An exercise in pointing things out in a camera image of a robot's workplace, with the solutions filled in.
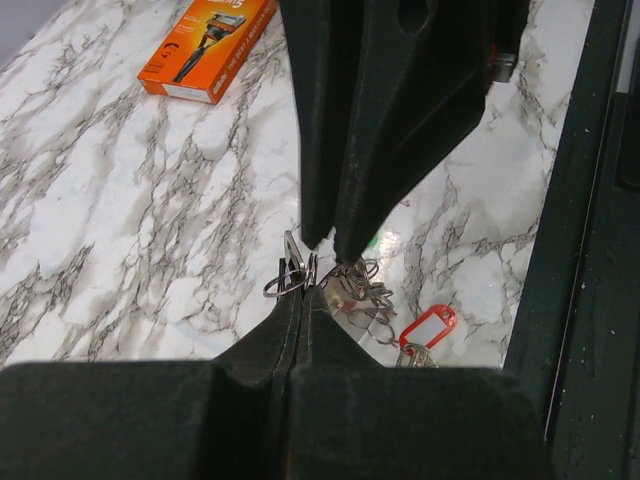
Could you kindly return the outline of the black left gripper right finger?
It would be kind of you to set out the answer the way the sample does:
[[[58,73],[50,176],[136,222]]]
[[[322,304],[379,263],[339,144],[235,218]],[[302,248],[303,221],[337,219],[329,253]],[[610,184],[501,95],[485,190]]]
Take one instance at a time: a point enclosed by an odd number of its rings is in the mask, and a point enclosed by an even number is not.
[[[518,381],[486,368],[388,368],[302,309],[289,379],[290,479],[546,479],[550,454]]]

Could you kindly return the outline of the silver key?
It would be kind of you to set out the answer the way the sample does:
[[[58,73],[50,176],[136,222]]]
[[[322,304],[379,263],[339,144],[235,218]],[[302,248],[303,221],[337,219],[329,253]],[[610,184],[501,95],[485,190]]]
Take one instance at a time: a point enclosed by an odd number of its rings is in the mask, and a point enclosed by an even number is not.
[[[279,261],[278,275],[263,288],[265,298],[279,298],[317,285],[318,255],[311,252],[305,260],[291,230],[284,231],[283,245],[284,256]]]

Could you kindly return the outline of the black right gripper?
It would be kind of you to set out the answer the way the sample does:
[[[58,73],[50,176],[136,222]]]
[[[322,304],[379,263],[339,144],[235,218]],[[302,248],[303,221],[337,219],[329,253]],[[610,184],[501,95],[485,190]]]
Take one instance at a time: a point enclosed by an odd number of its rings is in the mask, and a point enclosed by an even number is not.
[[[335,214],[354,263],[391,211],[479,123],[518,63],[529,0],[367,1]]]

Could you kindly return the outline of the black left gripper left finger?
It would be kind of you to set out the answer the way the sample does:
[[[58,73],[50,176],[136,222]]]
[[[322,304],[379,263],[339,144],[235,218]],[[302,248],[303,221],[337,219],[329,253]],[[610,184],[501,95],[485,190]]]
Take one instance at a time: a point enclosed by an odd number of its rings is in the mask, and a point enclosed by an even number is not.
[[[212,360],[1,373],[5,479],[275,479],[302,296]]]

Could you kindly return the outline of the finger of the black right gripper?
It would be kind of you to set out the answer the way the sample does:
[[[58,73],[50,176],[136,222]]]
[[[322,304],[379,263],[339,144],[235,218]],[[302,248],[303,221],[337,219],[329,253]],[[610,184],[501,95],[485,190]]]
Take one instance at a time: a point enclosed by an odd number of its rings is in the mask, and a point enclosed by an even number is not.
[[[334,226],[354,100],[363,1],[281,1],[300,139],[300,238],[316,248]]]

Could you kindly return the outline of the red key tag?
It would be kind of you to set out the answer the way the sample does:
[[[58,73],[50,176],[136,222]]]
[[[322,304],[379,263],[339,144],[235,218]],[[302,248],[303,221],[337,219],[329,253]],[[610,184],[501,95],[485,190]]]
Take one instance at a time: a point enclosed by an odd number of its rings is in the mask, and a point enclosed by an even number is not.
[[[448,305],[436,304],[402,331],[399,344],[401,347],[413,344],[431,349],[449,335],[456,325],[455,311]]]

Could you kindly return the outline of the red handled steel key organizer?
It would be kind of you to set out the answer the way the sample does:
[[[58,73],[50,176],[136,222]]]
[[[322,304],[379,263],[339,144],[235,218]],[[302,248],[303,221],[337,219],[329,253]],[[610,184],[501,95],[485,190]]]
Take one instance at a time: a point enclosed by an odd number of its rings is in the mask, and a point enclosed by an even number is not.
[[[398,347],[393,291],[377,279],[379,271],[375,259],[360,258],[352,266],[335,265],[319,286],[334,320],[354,341]]]

